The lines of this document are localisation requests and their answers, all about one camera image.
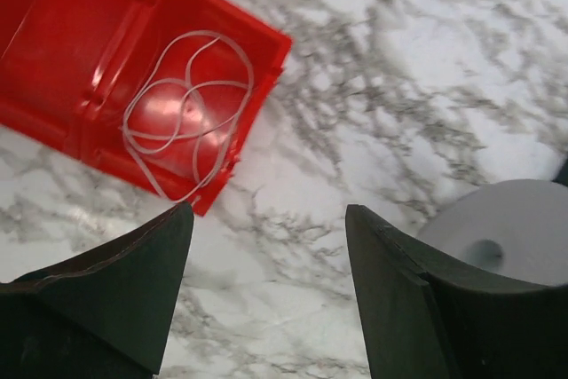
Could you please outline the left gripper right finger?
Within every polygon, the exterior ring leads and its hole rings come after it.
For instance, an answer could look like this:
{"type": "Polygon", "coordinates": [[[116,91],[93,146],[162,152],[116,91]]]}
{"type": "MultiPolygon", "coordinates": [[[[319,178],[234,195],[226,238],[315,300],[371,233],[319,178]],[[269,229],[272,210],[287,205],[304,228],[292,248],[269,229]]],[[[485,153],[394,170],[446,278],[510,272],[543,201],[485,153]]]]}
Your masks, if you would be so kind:
{"type": "Polygon", "coordinates": [[[566,377],[566,286],[465,264],[362,205],[345,231],[372,377],[566,377]]]}

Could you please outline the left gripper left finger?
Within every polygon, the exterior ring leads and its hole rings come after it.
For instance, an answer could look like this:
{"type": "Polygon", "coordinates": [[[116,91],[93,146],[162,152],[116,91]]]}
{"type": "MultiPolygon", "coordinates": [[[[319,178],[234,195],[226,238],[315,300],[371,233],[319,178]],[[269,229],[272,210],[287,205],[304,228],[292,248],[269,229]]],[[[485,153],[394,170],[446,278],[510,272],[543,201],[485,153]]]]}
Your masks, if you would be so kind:
{"type": "Polygon", "coordinates": [[[3,378],[159,374],[192,239],[190,205],[1,286],[3,378]]]}

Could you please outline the white cable spool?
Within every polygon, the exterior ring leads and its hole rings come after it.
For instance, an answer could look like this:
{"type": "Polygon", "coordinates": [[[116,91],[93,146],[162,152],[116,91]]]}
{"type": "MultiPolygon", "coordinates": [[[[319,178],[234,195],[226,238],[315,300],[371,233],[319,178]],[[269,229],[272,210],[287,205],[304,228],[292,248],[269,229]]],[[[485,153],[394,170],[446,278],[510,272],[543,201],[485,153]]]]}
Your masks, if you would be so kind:
{"type": "Polygon", "coordinates": [[[567,282],[567,187],[517,179],[482,186],[441,210],[417,238],[512,279],[567,282]]]}

